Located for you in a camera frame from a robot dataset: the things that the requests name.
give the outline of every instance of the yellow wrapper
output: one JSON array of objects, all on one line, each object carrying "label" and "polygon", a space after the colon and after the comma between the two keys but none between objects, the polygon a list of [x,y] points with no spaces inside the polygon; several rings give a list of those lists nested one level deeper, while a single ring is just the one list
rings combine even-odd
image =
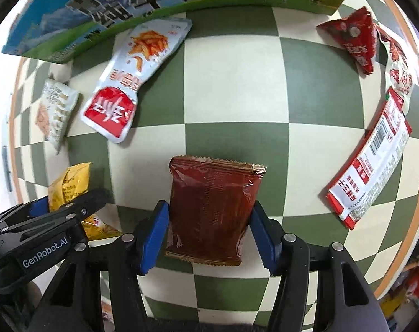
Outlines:
[{"label": "yellow wrapper", "polygon": [[[91,162],[68,167],[48,188],[49,211],[57,211],[61,205],[72,201],[88,191],[89,167]],[[90,241],[120,236],[121,232],[104,223],[95,213],[82,221],[83,229]]]}]

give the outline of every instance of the red and white snack bag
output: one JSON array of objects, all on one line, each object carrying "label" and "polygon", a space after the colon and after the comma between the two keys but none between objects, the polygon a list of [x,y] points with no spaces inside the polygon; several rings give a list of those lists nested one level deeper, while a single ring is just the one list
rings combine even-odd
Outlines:
[{"label": "red and white snack bag", "polygon": [[191,20],[176,17],[138,25],[106,66],[80,119],[110,141],[122,142],[131,128],[138,89],[177,50],[191,27]]},{"label": "red and white snack bag", "polygon": [[317,26],[328,33],[354,56],[365,74],[374,72],[376,30],[371,13],[362,7],[348,17],[327,21]]},{"label": "red and white snack bag", "polygon": [[390,88],[377,124],[363,147],[328,187],[328,201],[351,230],[385,187],[411,134],[402,102]]},{"label": "red and white snack bag", "polygon": [[412,92],[412,68],[408,68],[407,58],[400,44],[389,36],[380,26],[376,27],[379,38],[388,54],[385,70],[386,90],[390,87],[397,92],[403,100],[402,111],[406,115],[409,111],[409,99]]}]

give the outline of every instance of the metal screw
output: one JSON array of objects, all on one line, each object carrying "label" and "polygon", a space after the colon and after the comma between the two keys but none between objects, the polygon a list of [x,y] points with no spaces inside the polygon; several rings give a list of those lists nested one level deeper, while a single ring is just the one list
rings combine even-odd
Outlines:
[{"label": "metal screw", "polygon": [[125,233],[122,236],[122,241],[123,242],[131,242],[134,239],[134,235],[132,233]]},{"label": "metal screw", "polygon": [[333,242],[333,248],[336,251],[343,251],[343,245],[340,242]]},{"label": "metal screw", "polygon": [[283,238],[285,239],[285,241],[288,241],[288,242],[294,242],[297,239],[297,237],[293,233],[286,233],[283,236]]},{"label": "metal screw", "polygon": [[83,242],[79,242],[77,245],[74,246],[74,249],[77,252],[82,252],[85,248],[86,248],[86,244],[84,244]]}]

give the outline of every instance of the table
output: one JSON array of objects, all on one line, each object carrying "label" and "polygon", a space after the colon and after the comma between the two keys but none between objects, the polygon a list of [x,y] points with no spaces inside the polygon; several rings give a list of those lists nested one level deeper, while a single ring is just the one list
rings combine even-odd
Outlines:
[{"label": "table", "polygon": [[[112,191],[106,216],[132,231],[159,199],[169,200],[168,162],[210,156],[268,166],[257,199],[268,216],[307,243],[339,241],[377,297],[389,287],[419,230],[419,79],[407,119],[404,156],[374,205],[348,231],[324,200],[325,186],[371,128],[384,95],[385,50],[375,72],[355,61],[315,26],[366,5],[377,23],[407,44],[405,20],[385,0],[345,0],[332,16],[267,6],[234,6],[180,14],[193,21],[185,43],[139,91],[124,142],[115,145],[79,120],[113,51],[126,33],[69,64],[24,59],[11,106],[11,160],[19,201],[40,198],[69,165],[93,162],[91,186]],[[34,125],[44,80],[52,76],[83,95],[56,155]],[[211,323],[266,325],[279,285],[263,268],[251,231],[242,264],[191,264],[162,253],[139,278],[149,315]],[[102,295],[109,299],[107,274]],[[304,329],[312,328],[317,274],[310,274]]]}]

